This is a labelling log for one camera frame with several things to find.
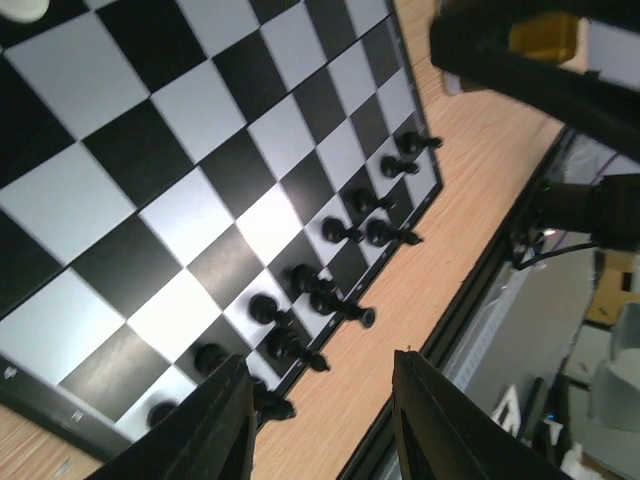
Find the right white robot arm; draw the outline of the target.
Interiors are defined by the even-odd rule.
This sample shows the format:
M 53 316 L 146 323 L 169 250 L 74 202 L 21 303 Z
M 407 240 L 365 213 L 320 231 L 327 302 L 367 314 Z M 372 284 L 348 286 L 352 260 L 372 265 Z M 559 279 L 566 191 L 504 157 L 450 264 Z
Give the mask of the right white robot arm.
M 512 53 L 496 33 L 536 14 L 562 12 L 639 30 L 636 1 L 461 1 L 444 8 L 430 26 L 432 64 L 527 104 L 623 156 L 639 159 L 639 93 Z M 589 235 L 598 247 L 639 249 L 639 177 L 595 186 L 549 183 L 532 196 L 527 222 L 544 230 Z

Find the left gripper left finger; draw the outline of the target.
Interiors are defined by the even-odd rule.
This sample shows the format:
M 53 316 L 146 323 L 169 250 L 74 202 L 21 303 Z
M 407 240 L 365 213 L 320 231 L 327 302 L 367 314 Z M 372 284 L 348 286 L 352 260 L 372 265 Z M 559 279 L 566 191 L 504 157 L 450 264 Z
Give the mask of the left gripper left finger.
M 253 383 L 233 355 L 142 439 L 92 479 L 249 479 L 256 417 Z

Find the black chess piece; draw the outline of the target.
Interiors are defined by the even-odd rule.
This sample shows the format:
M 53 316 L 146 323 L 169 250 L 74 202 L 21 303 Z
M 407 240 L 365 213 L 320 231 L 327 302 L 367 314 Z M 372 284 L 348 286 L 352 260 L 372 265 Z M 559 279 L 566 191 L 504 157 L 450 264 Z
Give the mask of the black chess piece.
M 277 326 L 287 328 L 294 323 L 293 316 L 288 311 L 281 310 L 277 301 L 265 294 L 256 294 L 250 299 L 249 315 L 262 325 L 275 323 Z
M 211 375 L 229 357 L 228 352 L 219 344 L 201 345 L 194 356 L 194 368 L 203 377 Z

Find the black bishop piece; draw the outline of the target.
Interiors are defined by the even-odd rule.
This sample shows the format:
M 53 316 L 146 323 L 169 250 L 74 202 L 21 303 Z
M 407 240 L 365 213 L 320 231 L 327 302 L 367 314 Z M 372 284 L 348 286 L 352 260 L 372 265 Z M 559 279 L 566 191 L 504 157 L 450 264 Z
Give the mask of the black bishop piece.
M 266 338 L 268 354 L 277 360 L 299 361 L 316 372 L 327 372 L 331 367 L 319 352 L 307 348 L 292 328 L 276 327 Z

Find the tall black king piece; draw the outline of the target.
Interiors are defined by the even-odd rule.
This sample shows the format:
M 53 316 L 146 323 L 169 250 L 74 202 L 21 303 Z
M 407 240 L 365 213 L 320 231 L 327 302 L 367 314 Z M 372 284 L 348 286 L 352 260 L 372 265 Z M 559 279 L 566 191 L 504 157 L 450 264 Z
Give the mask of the tall black king piece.
M 361 307 L 357 302 L 340 299 L 335 294 L 315 291 L 310 294 L 312 309 L 324 316 L 338 313 L 346 320 L 357 320 L 364 328 L 371 328 L 376 320 L 376 310 L 370 307 Z

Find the black silver chess board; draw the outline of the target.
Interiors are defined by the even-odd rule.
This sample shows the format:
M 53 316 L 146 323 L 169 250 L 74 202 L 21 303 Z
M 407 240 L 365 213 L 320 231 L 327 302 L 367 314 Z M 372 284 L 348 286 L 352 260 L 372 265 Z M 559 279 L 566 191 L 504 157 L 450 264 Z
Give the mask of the black silver chess board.
M 101 460 L 201 383 L 198 349 L 286 393 L 256 295 L 319 349 L 290 275 L 355 299 L 442 187 L 387 1 L 54 1 L 1 23 L 1 402 Z

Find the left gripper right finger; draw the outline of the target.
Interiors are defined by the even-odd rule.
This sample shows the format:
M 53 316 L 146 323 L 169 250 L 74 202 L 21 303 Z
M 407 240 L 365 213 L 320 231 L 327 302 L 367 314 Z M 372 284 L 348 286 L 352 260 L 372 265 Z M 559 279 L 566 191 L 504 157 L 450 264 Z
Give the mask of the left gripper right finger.
M 567 479 L 416 351 L 394 352 L 392 409 L 404 479 Z

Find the gold tin with black pieces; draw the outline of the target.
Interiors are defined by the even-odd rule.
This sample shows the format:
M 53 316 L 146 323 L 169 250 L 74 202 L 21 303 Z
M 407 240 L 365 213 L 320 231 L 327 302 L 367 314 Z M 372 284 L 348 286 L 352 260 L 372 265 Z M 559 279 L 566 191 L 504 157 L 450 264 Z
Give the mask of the gold tin with black pieces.
M 513 24 L 508 50 L 536 61 L 562 64 L 577 52 L 580 19 L 563 12 L 537 15 Z

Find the black knight piece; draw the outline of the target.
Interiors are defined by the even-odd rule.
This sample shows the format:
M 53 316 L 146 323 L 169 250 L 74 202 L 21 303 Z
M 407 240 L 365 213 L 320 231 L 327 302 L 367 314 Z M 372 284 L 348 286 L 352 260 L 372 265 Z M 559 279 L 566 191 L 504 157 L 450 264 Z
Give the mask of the black knight piece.
M 253 405 L 259 423 L 268 421 L 284 421 L 296 416 L 291 402 L 268 389 L 266 383 L 251 377 L 253 383 Z

